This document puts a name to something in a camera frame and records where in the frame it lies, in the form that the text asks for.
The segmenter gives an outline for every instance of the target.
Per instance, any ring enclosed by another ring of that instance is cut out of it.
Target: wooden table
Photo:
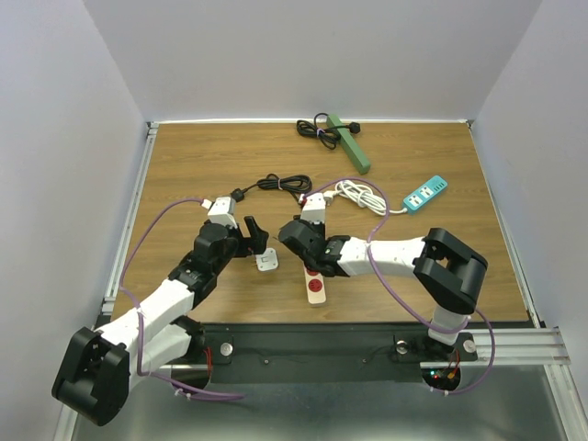
[[[391,217],[378,239],[403,240],[426,235],[431,227],[455,234],[489,261],[479,306],[491,320],[526,320],[504,240],[480,164],[465,124],[362,124],[356,136],[372,162],[364,177],[388,193],[394,208],[433,175],[448,182],[445,194],[414,216]],[[168,203],[179,198],[214,199],[247,187],[268,173],[309,175],[315,187],[356,171],[339,147],[300,137],[294,124],[172,124],[157,133],[153,156],[130,246]],[[261,273],[252,257],[233,259],[218,287],[189,315],[203,322],[402,322],[413,318],[374,276],[338,277],[325,283],[327,303],[307,301],[302,263],[276,239],[279,228],[300,214],[286,192],[252,189],[237,204],[235,217],[254,215],[272,236],[279,268]],[[178,206],[152,231],[131,264],[125,280],[140,299],[159,286],[192,247],[206,211],[198,204]],[[337,198],[327,210],[327,234],[365,238],[379,217]],[[425,317],[434,302],[416,281],[391,278],[401,296]],[[120,293],[114,317],[131,307]]]

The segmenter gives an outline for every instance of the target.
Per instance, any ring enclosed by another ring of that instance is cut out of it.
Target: green block
[[[339,117],[336,115],[330,114],[327,118],[327,126],[329,127],[343,125],[344,123],[341,122]],[[347,156],[349,156],[349,159],[356,167],[359,174],[366,174],[369,171],[369,167],[371,167],[371,162],[368,160],[366,154],[363,153],[363,151],[359,148],[359,145],[357,145],[356,140],[353,138],[348,129],[336,130],[341,135],[341,145],[343,146],[343,150],[345,150],[345,153],[347,153]]]

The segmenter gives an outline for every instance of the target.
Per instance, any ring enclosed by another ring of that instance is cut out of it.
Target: gray floor
[[[464,380],[479,375],[464,369]],[[239,441],[523,441],[567,439],[543,367],[496,367],[456,397],[392,382],[217,385],[247,394],[232,403],[188,402],[146,379],[110,424],[78,418],[73,439]]]

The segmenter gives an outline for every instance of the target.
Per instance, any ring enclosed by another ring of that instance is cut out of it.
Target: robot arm
[[[407,241],[366,241],[350,236],[325,238],[322,195],[308,197],[299,218],[286,224],[278,239],[310,270],[325,277],[373,274],[368,248],[383,275],[416,277],[437,307],[432,323],[458,328],[475,311],[488,262],[457,237],[433,228],[425,237]],[[429,330],[429,336],[453,345],[457,333]]]
[[[155,292],[114,322],[94,331],[82,328],[67,347],[51,394],[104,425],[116,416],[142,376],[137,372],[143,317],[143,372],[152,372],[195,346],[204,347],[199,323],[186,317],[216,288],[217,277],[234,257],[262,254],[269,234],[253,217],[245,218],[245,238],[232,216],[234,201],[218,198],[209,210],[194,247]]]

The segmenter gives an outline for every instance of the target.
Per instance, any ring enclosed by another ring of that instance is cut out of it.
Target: black plug
[[[358,122],[350,122],[349,125],[347,126],[347,128],[354,135],[357,135],[361,131],[361,126],[359,125]]]
[[[235,199],[235,202],[241,202],[243,199],[245,199],[245,192],[240,188],[235,188],[231,192],[231,198]]]

